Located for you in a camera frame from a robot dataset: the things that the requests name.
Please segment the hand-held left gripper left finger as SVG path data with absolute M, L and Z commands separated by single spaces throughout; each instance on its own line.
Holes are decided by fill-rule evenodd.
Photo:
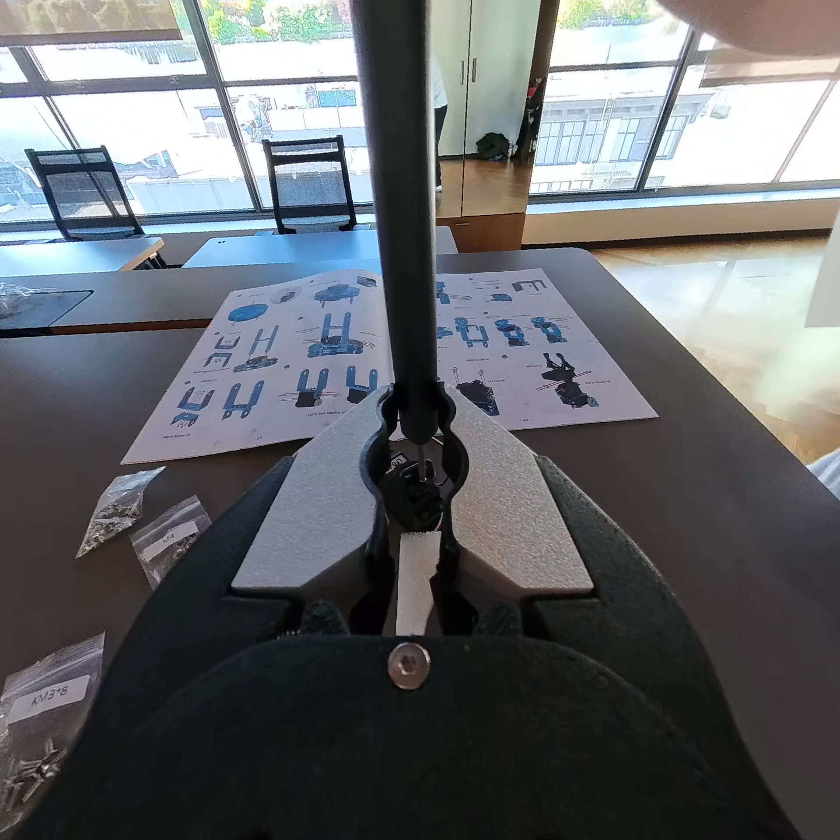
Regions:
M 232 581 L 238 595 L 335 604 L 381 634 L 395 568 L 375 478 L 390 465 L 396 411 L 384 385 L 298 450 Z

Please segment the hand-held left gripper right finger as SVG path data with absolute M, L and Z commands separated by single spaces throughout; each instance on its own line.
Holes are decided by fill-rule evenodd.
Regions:
M 431 580 L 444 635 L 470 635 L 498 602 L 586 597 L 594 583 L 531 449 L 451 385 L 439 387 L 444 502 Z

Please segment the black servo motor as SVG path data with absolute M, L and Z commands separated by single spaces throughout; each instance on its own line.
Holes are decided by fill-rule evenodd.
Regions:
M 426 479 L 420 480 L 418 462 L 399 449 L 391 448 L 390 464 L 378 488 L 390 519 L 406 532 L 439 530 L 453 481 L 437 455 L 426 460 Z

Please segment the black screwdriver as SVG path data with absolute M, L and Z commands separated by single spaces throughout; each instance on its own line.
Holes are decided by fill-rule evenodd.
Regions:
M 395 404 L 402 433 L 417 445 L 417 474 L 425 481 L 424 446 L 438 429 L 429 4 L 353 1 L 351 15 Z

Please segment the person's right forearm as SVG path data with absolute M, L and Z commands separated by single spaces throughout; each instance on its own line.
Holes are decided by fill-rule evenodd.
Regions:
M 720 42 L 780 56 L 838 56 L 838 1 L 661 1 Z

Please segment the adjoining dark desk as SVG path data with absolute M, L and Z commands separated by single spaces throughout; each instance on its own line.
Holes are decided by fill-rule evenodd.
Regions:
M 619 301 L 631 300 L 627 290 L 597 259 L 580 248 L 437 257 L 439 274 L 474 276 L 480 272 L 526 268 L 541 268 L 591 329 Z M 92 290 L 93 294 L 43 332 L 14 332 L 2 337 L 205 327 L 231 291 L 290 282 L 338 269 L 379 272 L 380 263 L 377 259 L 348 259 L 18 278 L 18 283 L 34 289 Z

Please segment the assembly instruction sheet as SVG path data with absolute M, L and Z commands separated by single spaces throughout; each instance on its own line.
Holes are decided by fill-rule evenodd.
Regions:
M 509 431 L 657 414 L 540 268 L 436 278 L 437 374 Z M 231 292 L 124 465 L 313 438 L 393 383 L 382 277 Z

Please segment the clear screw bag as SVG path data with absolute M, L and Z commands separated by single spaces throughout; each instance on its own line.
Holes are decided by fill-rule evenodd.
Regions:
M 102 676 L 105 633 L 6 678 L 1 698 L 1 833 L 34 808 L 86 722 Z
M 161 466 L 115 477 L 101 494 L 91 514 L 77 559 L 130 529 L 141 518 L 144 491 L 164 469 Z
M 211 524 L 201 501 L 192 496 L 131 535 L 133 551 L 152 590 Z

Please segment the light grey table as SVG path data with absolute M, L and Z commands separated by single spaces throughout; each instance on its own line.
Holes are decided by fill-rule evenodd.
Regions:
M 161 237 L 1 246 L 1 279 L 135 270 L 161 252 Z
M 251 236 L 209 239 L 184 268 L 264 266 L 334 260 L 378 259 L 378 231 L 275 234 L 259 231 Z

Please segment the person's light clothing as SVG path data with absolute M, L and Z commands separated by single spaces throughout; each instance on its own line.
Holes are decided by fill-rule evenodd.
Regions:
M 839 462 L 840 451 L 839 447 L 837 447 L 833 452 L 818 458 L 806 466 L 814 477 L 818 478 L 838 500 L 840 498 Z

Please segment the black mesh chair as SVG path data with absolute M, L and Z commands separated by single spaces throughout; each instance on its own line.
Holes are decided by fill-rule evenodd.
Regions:
M 88 242 L 144 236 L 105 146 L 26 149 L 25 153 L 65 240 Z
M 263 140 L 279 235 L 357 228 L 340 133 L 304 140 Z

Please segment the crumpled clear plastic bag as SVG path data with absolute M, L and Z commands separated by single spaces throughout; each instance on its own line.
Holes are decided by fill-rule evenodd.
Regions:
M 8 320 L 22 313 L 38 293 L 39 289 L 1 281 L 1 320 Z

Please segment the white cabinet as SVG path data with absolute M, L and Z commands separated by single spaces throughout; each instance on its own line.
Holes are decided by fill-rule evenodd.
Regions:
M 448 100 L 441 159 L 476 156 L 500 133 L 518 139 L 540 1 L 433 1 L 432 51 Z

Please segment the beige roller blind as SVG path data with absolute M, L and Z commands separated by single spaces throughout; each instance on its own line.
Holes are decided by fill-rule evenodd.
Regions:
M 768 55 L 715 42 L 697 49 L 692 58 L 702 68 L 700 88 L 839 79 L 836 56 Z
M 168 1 L 2 1 L 1 46 L 180 40 Z

